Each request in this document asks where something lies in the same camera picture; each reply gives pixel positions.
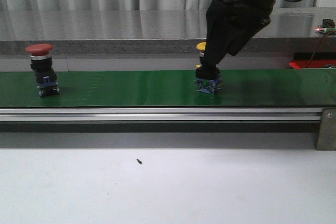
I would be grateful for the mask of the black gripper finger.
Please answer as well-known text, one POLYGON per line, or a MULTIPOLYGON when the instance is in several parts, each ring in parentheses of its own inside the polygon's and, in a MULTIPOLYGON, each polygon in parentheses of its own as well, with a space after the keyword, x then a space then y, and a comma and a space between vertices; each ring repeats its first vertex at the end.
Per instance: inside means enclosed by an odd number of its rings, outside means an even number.
POLYGON ((207 12, 207 36, 203 67, 215 67, 226 54, 236 29, 236 0, 212 0, 207 12))
POLYGON ((270 24, 269 17, 250 17, 240 22, 237 33, 228 47, 228 53, 237 55, 258 32, 270 24))

